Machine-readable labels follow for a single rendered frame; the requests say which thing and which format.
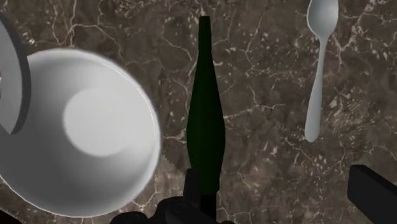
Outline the white spoon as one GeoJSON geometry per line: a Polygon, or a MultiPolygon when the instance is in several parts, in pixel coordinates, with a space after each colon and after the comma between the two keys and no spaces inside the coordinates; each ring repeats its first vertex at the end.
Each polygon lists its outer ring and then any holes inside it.
{"type": "Polygon", "coordinates": [[[328,39],[338,22],[338,0],[310,0],[307,25],[319,40],[316,75],[310,94],[305,121],[305,138],[313,143],[319,136],[323,97],[323,69],[328,39]]]}

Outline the grey disc with dark edge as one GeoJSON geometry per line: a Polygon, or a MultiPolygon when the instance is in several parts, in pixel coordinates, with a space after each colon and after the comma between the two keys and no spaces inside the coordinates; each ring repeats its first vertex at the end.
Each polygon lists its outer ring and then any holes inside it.
{"type": "Polygon", "coordinates": [[[10,135],[19,132],[31,101],[31,74],[18,34],[0,13],[0,126],[10,135]]]}

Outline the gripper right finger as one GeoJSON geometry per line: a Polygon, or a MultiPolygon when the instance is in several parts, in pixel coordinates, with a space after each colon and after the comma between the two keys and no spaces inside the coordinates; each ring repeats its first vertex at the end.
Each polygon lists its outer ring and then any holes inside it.
{"type": "Polygon", "coordinates": [[[397,224],[397,186],[369,167],[350,166],[347,197],[373,224],[397,224]]]}

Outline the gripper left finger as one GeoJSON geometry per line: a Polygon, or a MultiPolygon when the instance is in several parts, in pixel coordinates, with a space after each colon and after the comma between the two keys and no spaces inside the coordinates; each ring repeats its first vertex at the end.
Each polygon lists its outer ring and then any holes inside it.
{"type": "Polygon", "coordinates": [[[116,215],[109,224],[218,224],[200,210],[199,177],[197,171],[188,169],[183,195],[161,200],[154,215],[134,211],[116,215]]]}

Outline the white bowl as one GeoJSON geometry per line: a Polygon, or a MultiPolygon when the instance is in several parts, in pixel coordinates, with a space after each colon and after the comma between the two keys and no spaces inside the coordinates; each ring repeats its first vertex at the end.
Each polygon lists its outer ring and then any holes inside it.
{"type": "Polygon", "coordinates": [[[83,50],[54,48],[27,60],[31,106],[19,133],[0,128],[0,177],[27,202],[62,216],[126,206],[150,182],[161,151],[142,86],[83,50]]]}

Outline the dark green slender utensil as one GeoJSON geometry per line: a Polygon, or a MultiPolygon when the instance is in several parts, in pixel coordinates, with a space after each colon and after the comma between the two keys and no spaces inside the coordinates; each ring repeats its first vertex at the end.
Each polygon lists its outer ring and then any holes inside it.
{"type": "Polygon", "coordinates": [[[216,219],[225,123],[212,59],[211,20],[199,18],[198,57],[186,128],[190,165],[200,174],[200,209],[216,219]]]}

